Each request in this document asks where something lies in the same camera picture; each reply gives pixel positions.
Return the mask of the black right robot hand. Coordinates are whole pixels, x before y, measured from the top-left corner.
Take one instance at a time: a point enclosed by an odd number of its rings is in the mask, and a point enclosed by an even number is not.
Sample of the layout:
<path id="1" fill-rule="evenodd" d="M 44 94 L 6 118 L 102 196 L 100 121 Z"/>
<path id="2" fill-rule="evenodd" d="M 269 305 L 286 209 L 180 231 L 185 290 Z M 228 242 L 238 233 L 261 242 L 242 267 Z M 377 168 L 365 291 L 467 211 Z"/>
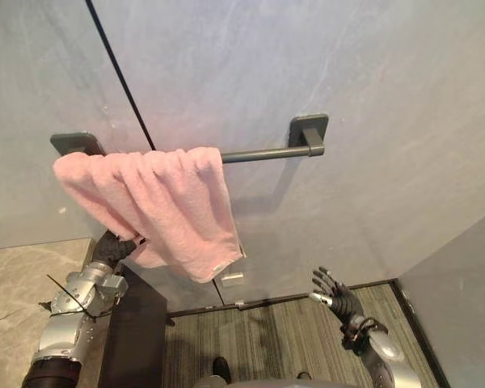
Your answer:
<path id="1" fill-rule="evenodd" d="M 310 293 L 310 299 L 328 307 L 343 325 L 348 325 L 357 316 L 364 316 L 359 299 L 345 284 L 336 281 L 326 268 L 319 267 L 312 273 L 312 282 L 318 288 Z"/>

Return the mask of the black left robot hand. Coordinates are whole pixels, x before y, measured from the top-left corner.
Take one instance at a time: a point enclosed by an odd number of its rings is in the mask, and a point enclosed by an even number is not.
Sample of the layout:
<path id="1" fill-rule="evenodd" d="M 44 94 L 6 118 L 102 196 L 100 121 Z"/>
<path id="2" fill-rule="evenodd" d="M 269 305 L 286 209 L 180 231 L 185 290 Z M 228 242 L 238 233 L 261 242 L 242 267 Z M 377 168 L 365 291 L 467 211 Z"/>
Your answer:
<path id="1" fill-rule="evenodd" d="M 126 259 L 136 248 L 137 244 L 133 240 L 121 241 L 107 230 L 95 245 L 91 261 L 100 262 L 114 270 L 118 263 Z"/>

